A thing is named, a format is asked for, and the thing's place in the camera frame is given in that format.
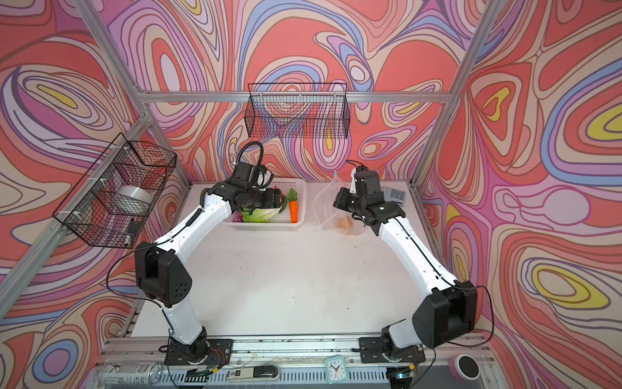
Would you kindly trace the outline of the orange carrot toy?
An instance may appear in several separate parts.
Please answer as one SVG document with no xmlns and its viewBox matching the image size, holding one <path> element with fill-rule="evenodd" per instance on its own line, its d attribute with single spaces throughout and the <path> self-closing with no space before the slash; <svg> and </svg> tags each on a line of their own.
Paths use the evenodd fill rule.
<svg viewBox="0 0 622 389">
<path fill-rule="evenodd" d="M 296 224 L 298 222 L 298 193 L 295 189 L 288 191 L 288 207 L 290 211 L 291 222 Z"/>
</svg>

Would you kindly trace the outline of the clear zip top bag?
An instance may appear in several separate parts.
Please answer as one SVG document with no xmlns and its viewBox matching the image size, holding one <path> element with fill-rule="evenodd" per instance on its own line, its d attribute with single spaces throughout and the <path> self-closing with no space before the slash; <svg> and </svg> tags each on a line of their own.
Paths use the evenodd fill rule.
<svg viewBox="0 0 622 389">
<path fill-rule="evenodd" d="M 320 230 L 329 231 L 333 233 L 341 233 L 347 236 L 360 236 L 362 235 L 366 227 L 360 221 L 354 220 L 349 212 L 344 212 L 333 207 L 333 202 L 339 190 L 346 186 L 346 183 L 339 178 L 337 172 L 334 173 L 332 180 L 322 189 L 315 197 L 312 204 L 312 209 Z M 340 230 L 337 226 L 337 221 L 342 216 L 349 216 L 353 219 L 354 225 L 348 232 Z"/>
</svg>

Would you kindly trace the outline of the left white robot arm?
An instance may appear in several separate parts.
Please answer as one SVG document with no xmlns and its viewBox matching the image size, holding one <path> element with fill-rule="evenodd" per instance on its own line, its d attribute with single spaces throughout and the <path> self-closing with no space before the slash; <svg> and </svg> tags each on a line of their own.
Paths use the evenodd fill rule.
<svg viewBox="0 0 622 389">
<path fill-rule="evenodd" d="M 285 196 L 271 186 L 273 173 L 262 163 L 259 141 L 238 153 L 233 173 L 202 190 L 199 205 L 154 243 L 142 242 L 134 251 L 137 286 L 154 301 L 169 325 L 168 351 L 177 351 L 191 365 L 204 363 L 211 351 L 207 330 L 196 317 L 188 297 L 192 277 L 186 262 L 204 238 L 235 212 L 280 210 Z"/>
</svg>

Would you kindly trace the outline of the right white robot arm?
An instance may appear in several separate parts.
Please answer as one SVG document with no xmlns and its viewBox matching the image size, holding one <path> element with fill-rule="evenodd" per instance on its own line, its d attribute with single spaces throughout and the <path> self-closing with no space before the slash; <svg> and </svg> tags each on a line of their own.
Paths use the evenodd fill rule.
<svg viewBox="0 0 622 389">
<path fill-rule="evenodd" d="M 389 361 L 399 361 L 408 348 L 432 349 L 472 332 L 479 301 L 477 288 L 469 281 L 458 280 L 416 236 L 401 206 L 385 200 L 376 171 L 361 163 L 349 163 L 354 166 L 351 187 L 340 189 L 334 207 L 371 228 L 417 287 L 414 314 L 384 327 L 380 345 L 372 351 Z"/>
</svg>

